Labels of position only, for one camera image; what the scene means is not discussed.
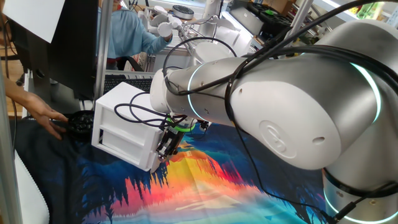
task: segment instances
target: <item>person's arm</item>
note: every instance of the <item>person's arm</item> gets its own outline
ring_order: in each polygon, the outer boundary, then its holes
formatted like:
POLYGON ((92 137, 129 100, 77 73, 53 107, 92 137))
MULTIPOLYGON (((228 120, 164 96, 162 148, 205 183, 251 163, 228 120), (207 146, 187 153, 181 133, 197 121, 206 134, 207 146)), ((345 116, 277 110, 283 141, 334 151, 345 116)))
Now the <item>person's arm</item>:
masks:
POLYGON ((150 32, 146 32, 144 25, 140 20, 137 31, 142 33, 142 51, 148 54, 156 54, 165 49, 171 43, 173 35, 169 37, 156 37, 150 32))
POLYGON ((56 119, 63 122, 68 122, 68 119, 61 113, 51 109, 37 95, 25 91, 6 77, 3 77, 3 79, 4 86, 6 88, 6 96, 26 108, 39 124, 41 124, 50 134, 61 140, 62 138, 59 133, 64 133, 66 130, 55 125, 50 121, 50 119, 56 119))

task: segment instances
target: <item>white box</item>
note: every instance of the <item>white box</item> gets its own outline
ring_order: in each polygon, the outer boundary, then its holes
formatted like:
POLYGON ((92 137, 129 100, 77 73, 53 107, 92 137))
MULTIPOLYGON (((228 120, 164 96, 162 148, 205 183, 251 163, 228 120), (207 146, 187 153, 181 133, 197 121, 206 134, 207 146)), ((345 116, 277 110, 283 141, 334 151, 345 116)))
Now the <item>white box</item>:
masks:
MULTIPOLYGON (((125 121, 114 112, 116 105, 130 103, 131 98, 141 92, 142 90, 127 83, 120 83, 96 101, 91 144, 144 171, 154 172, 160 164, 156 149, 164 132, 142 123, 125 121)), ((133 104, 153 110, 149 94, 138 96, 133 104)), ((164 119, 138 108, 132 110, 141 120, 164 119)), ((118 113, 136 121, 128 106, 119 107, 118 113)))

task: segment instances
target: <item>green cable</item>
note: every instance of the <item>green cable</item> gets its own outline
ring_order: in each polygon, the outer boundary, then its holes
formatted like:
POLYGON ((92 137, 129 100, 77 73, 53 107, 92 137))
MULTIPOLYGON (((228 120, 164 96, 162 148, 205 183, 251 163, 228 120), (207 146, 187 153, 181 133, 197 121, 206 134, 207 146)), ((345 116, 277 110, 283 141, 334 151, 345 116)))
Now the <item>green cable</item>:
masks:
MULTIPOLYGON (((170 121, 171 123, 173 123, 171 118, 167 118, 167 121, 170 121)), ((192 127, 190 127, 190 128, 181 128, 180 126, 176 126, 176 127, 173 127, 173 128, 176 129, 177 131, 180 131, 180 132, 183 132, 183 133, 187 133, 187 132, 192 131, 194 127, 195 127, 195 125, 192 125, 192 127)))

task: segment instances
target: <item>blue shirt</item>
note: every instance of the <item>blue shirt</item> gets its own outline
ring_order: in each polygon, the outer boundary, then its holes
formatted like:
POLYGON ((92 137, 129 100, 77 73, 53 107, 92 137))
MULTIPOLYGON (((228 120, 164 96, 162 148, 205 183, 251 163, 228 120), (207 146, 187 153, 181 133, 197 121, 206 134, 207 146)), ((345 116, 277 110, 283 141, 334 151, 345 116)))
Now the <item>blue shirt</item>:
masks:
MULTIPOLYGON (((100 33, 100 23, 101 9, 98 8, 97 36, 100 33)), ((163 37, 146 32, 135 12, 127 9, 112 12, 108 58, 133 56, 141 52, 156 54, 167 44, 169 43, 163 37)))

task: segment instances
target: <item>monitor stand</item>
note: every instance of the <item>monitor stand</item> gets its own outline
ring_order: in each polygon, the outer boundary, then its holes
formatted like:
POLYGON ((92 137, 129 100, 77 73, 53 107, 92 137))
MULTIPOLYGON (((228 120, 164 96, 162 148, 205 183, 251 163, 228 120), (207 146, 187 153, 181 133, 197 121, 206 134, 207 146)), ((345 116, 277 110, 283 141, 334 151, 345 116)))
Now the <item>monitor stand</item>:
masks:
POLYGON ((34 78, 31 74, 28 84, 29 92, 41 97, 51 109, 62 114, 73 114, 81 110, 79 99, 75 99, 72 89, 61 83, 51 84, 49 78, 38 80, 38 77, 34 78))

